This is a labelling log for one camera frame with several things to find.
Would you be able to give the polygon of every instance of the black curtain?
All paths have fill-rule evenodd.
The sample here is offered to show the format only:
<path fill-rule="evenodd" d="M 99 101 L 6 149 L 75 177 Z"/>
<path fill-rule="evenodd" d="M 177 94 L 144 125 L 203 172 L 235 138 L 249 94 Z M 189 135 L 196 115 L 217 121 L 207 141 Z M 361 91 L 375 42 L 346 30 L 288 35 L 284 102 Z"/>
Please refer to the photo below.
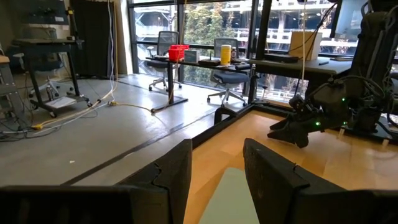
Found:
<path fill-rule="evenodd" d="M 111 75 L 111 36 L 107 2 L 71 0 L 75 10 L 78 36 L 84 40 L 83 49 L 73 49 L 75 71 L 80 77 L 109 78 Z M 113 40 L 115 40 L 114 4 L 110 3 Z M 113 47 L 114 74 L 116 49 Z"/>

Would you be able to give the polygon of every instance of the light green mat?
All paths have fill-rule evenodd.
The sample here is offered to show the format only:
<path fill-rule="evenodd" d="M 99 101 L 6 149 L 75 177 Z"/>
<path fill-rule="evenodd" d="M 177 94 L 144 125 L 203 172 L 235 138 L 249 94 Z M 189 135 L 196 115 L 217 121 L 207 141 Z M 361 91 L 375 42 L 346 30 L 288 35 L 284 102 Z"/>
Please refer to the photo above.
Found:
<path fill-rule="evenodd" d="M 235 168 L 225 170 L 199 223 L 259 223 L 243 171 Z"/>

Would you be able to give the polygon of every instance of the yellow cup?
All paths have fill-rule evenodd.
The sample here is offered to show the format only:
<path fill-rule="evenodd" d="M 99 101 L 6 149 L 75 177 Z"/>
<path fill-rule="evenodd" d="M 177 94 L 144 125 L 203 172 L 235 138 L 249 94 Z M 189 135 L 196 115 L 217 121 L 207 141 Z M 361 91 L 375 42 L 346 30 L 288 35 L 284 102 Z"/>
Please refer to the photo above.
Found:
<path fill-rule="evenodd" d="M 221 46 L 221 65 L 229 65 L 231 63 L 231 49 L 230 45 Z"/>

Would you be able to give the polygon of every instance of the red container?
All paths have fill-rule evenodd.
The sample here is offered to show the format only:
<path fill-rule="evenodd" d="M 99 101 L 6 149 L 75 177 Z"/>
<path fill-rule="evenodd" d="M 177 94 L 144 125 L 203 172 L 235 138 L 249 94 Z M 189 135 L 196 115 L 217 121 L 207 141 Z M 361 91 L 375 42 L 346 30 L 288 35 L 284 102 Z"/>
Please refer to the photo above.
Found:
<path fill-rule="evenodd" d="M 186 44 L 175 44 L 171 45 L 169 50 L 169 59 L 172 61 L 178 61 L 181 58 L 184 58 L 185 52 L 184 50 L 188 50 L 189 45 Z"/>

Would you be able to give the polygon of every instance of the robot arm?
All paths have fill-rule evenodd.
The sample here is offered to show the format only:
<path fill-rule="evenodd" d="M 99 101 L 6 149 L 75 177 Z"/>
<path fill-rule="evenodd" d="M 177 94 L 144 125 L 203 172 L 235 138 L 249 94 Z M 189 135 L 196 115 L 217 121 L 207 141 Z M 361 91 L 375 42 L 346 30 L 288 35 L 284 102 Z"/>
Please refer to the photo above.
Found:
<path fill-rule="evenodd" d="M 361 33 L 349 74 L 329 79 L 306 100 L 293 97 L 289 105 L 295 113 L 272 125 L 269 138 L 305 147 L 308 133 L 342 125 L 373 131 L 381 113 L 394 111 L 389 72 L 398 46 L 398 3 L 386 7 L 382 2 L 368 7 L 373 11 L 367 13 L 366 4 L 363 7 Z"/>

